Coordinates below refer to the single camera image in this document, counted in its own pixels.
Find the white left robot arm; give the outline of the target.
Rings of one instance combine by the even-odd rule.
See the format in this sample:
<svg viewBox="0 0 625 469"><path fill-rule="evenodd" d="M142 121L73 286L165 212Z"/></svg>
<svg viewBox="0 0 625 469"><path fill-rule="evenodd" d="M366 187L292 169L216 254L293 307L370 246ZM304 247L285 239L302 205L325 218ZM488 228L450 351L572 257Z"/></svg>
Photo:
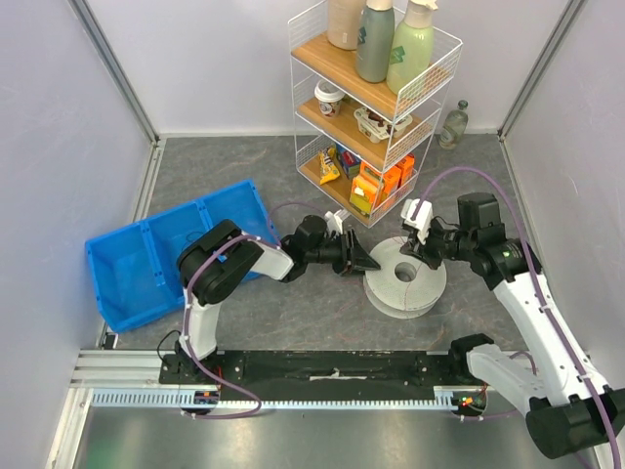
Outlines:
<svg viewBox="0 0 625 469"><path fill-rule="evenodd" d="M332 230L328 221L317 215L306 216L295 232L278 244L251 235L226 219L186 248L177 260L185 301L176 348L181 374L193 384L211 379L222 304L248 274L290 283L310 264L329 265L339 276L381 269L354 230Z"/></svg>

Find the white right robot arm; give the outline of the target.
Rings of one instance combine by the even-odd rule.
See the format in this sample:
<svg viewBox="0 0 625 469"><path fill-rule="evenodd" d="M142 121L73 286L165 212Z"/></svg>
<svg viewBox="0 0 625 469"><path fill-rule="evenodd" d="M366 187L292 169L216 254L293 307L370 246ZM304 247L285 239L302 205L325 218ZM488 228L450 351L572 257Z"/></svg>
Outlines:
<svg viewBox="0 0 625 469"><path fill-rule="evenodd" d="M497 198L472 192L457 204L459 221L447 224L429 201L406 200L400 217L408 238L400 251L432 270L445 260L468 263L513 319L538 371L527 371L489 337L474 334L453 341L449 377L494 387L550 459L609 443L624 427L623 390L610 387L575 340L533 251L507 237Z"/></svg>

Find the white cable spool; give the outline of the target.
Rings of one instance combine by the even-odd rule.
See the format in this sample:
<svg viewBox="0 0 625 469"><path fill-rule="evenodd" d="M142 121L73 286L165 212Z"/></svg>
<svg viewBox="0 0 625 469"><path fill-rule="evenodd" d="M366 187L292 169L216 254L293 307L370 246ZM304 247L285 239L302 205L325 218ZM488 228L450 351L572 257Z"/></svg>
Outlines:
<svg viewBox="0 0 625 469"><path fill-rule="evenodd" d="M395 236L379 242L370 255L381 266L363 279L370 303L391 318L411 320L426 314L441 298L447 285L446 267L430 269L418 259L402 254L406 238Z"/></svg>

